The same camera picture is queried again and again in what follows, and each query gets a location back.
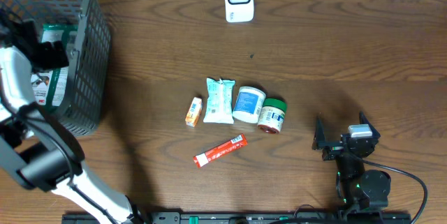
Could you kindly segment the orange Kleenex tissue pack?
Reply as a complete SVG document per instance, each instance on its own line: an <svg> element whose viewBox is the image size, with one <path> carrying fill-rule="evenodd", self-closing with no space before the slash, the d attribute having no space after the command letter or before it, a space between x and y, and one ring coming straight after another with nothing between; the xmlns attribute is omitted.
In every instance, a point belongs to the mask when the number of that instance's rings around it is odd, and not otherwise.
<svg viewBox="0 0 447 224"><path fill-rule="evenodd" d="M203 100L199 97L194 97L189 110L185 117L185 124L190 127L195 127L200 118L200 114L203 108Z"/></svg>

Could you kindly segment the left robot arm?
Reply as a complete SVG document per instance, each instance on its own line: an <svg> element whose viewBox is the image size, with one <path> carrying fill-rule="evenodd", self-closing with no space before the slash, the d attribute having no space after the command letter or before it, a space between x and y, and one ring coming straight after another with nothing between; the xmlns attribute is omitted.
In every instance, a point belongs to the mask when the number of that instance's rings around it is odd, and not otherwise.
<svg viewBox="0 0 447 224"><path fill-rule="evenodd" d="M62 196L100 223L145 223L123 193L88 167L80 143L36 101L31 76L69 65L64 44L1 11L1 167L21 187Z"/></svg>

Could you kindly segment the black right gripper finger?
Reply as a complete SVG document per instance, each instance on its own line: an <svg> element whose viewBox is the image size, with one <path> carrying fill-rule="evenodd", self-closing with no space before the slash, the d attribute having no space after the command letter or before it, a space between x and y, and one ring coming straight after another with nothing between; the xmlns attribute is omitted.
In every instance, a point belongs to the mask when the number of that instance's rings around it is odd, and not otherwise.
<svg viewBox="0 0 447 224"><path fill-rule="evenodd" d="M316 117L316 128L314 133L314 140L312 143L313 150L324 149L328 145L328 141L326 140L323 124L320 116Z"/></svg>
<svg viewBox="0 0 447 224"><path fill-rule="evenodd" d="M375 127L373 127L373 125L369 122L369 120L362 111L359 112L359 121L361 124L367 124L369 126L372 132L372 137L374 139L379 139L381 137L381 134L375 129Z"/></svg>

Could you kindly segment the green lid jar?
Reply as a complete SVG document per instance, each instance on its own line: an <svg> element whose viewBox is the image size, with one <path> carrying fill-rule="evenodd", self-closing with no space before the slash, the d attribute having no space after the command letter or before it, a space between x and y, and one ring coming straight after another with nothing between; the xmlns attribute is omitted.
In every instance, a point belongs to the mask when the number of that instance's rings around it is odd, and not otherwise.
<svg viewBox="0 0 447 224"><path fill-rule="evenodd" d="M260 130L270 134L279 134L284 122L287 104L276 98L266 98L258 119Z"/></svg>

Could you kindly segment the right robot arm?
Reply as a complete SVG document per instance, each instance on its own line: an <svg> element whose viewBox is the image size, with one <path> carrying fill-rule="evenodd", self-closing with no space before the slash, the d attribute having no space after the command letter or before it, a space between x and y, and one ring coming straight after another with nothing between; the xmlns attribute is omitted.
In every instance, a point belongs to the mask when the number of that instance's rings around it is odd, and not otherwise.
<svg viewBox="0 0 447 224"><path fill-rule="evenodd" d="M372 154L380 133L361 112L359 124L350 125L338 141L328 141L323 123L316 119L313 150L322 151L324 161L337 164L336 190L344 201L342 218L350 214L374 213L388 206L391 178L387 172L366 170L365 158Z"/></svg>

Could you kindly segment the red snack bar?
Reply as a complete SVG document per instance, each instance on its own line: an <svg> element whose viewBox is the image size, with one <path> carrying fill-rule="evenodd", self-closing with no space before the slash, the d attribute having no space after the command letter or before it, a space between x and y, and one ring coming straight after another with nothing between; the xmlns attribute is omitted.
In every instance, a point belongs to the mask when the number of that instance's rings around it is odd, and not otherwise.
<svg viewBox="0 0 447 224"><path fill-rule="evenodd" d="M217 147L214 147L204 153L198 154L193 157L193 161L198 168L201 168L212 161L225 156L233 151L241 149L248 145L247 139L244 134L239 134L238 136L220 144Z"/></svg>

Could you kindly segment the white blue label jar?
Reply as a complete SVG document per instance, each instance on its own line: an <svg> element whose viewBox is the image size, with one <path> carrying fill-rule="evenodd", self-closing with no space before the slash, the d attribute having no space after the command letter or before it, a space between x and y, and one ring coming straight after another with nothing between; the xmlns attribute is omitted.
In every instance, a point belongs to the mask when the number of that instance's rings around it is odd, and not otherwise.
<svg viewBox="0 0 447 224"><path fill-rule="evenodd" d="M257 124L266 94L254 87L240 87L233 109L233 117L249 124Z"/></svg>

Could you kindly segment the green white 3M package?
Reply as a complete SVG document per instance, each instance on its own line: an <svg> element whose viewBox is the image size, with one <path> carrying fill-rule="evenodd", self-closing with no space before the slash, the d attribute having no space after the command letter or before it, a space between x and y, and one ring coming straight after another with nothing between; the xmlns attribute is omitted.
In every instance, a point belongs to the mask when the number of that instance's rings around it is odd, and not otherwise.
<svg viewBox="0 0 447 224"><path fill-rule="evenodd" d="M76 25L45 25L41 42L60 40L66 50L66 56L71 58L75 45L78 27ZM62 103L68 79L68 67L59 68L31 76L34 96L39 105L47 110L56 110Z"/></svg>

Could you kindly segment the mint green wipes pack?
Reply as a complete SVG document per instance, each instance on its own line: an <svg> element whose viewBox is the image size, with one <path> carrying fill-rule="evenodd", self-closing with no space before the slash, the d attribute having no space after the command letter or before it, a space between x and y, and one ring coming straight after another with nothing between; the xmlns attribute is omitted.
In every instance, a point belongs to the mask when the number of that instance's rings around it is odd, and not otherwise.
<svg viewBox="0 0 447 224"><path fill-rule="evenodd" d="M232 98L235 80L207 78L207 104L204 123L234 124Z"/></svg>

